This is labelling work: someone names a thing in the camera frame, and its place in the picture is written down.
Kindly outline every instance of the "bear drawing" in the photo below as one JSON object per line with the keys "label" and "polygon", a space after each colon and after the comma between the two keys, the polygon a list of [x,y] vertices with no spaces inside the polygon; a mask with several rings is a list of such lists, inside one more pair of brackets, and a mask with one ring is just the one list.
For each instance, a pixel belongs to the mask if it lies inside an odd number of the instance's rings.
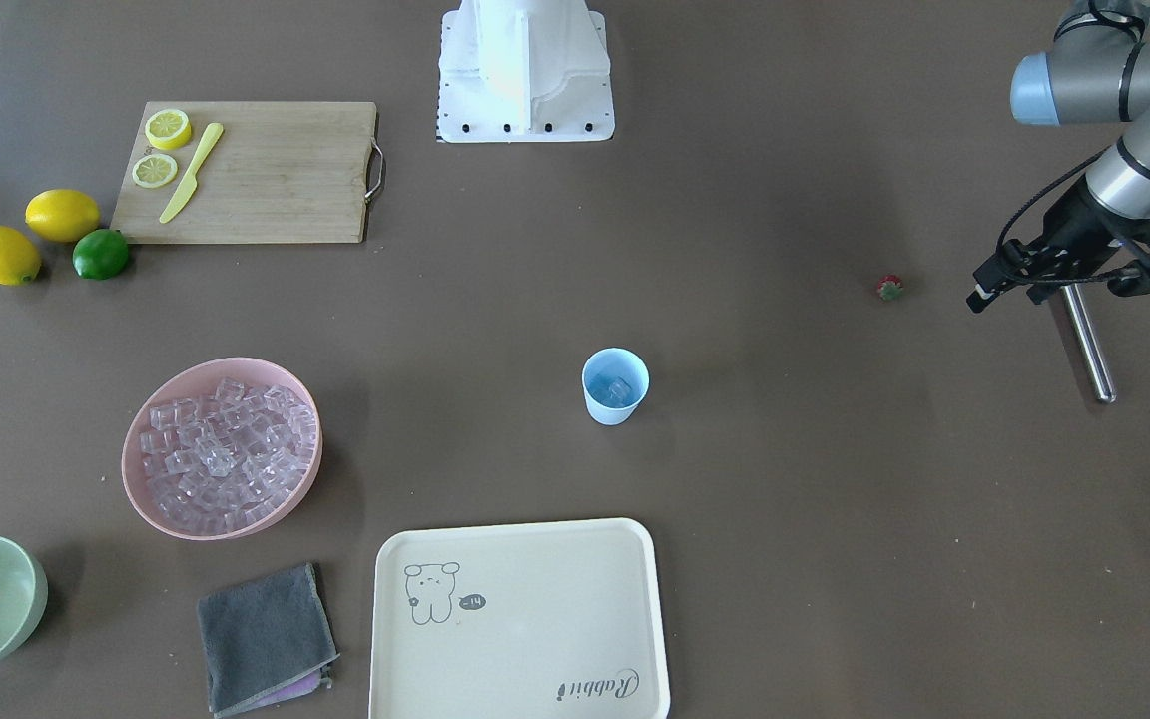
{"label": "bear drawing", "polygon": [[442,624],[451,619],[451,596],[455,592],[455,573],[460,565],[409,564],[406,572],[406,599],[412,605],[416,625]]}

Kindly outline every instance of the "towel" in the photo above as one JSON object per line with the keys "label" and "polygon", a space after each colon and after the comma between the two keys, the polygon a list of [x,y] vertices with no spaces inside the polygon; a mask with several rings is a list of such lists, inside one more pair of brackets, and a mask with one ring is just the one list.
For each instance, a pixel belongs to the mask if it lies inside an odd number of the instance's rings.
{"label": "towel", "polygon": [[339,656],[310,564],[204,597],[198,627],[215,719],[329,684]]}

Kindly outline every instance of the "metal rod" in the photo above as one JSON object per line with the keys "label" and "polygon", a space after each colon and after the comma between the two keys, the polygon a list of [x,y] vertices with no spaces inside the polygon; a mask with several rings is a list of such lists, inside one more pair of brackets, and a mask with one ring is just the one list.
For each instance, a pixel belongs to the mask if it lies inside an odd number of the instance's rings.
{"label": "metal rod", "polygon": [[1067,315],[1072,319],[1072,330],[1076,331],[1076,342],[1081,345],[1081,355],[1086,357],[1086,369],[1094,385],[1094,397],[1104,405],[1117,400],[1117,388],[1112,383],[1109,365],[1104,362],[1099,350],[1099,338],[1094,334],[1094,322],[1090,322],[1086,301],[1081,299],[1081,285],[1066,284],[1059,288],[1063,300],[1067,304]]}

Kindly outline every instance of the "knife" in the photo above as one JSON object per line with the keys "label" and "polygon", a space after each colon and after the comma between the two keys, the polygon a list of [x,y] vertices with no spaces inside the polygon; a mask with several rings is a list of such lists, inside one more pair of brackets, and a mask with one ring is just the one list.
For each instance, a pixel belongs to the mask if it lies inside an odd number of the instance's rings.
{"label": "knife", "polygon": [[198,148],[193,151],[193,159],[189,160],[189,167],[184,169],[183,176],[179,176],[177,191],[171,194],[168,206],[159,215],[160,223],[171,222],[171,217],[177,216],[179,209],[183,209],[185,202],[193,197],[193,191],[198,190],[198,178],[195,177],[198,168],[201,167],[201,161],[207,159],[207,154],[216,145],[216,140],[220,140],[220,132],[224,132],[224,125],[220,123],[210,123],[205,131],[201,131],[201,140],[198,141]]}

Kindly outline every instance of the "knife handle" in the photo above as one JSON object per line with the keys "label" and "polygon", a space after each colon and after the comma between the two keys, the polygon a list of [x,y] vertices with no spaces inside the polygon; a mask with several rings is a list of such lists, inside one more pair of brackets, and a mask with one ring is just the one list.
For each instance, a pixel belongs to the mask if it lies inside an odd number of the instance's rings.
{"label": "knife handle", "polygon": [[198,173],[201,161],[207,159],[210,148],[216,145],[216,140],[220,140],[220,132],[224,132],[224,125],[220,123],[210,123],[205,131],[201,131],[198,148],[193,151],[193,159],[189,160],[189,167],[184,170],[187,176],[194,176]]}

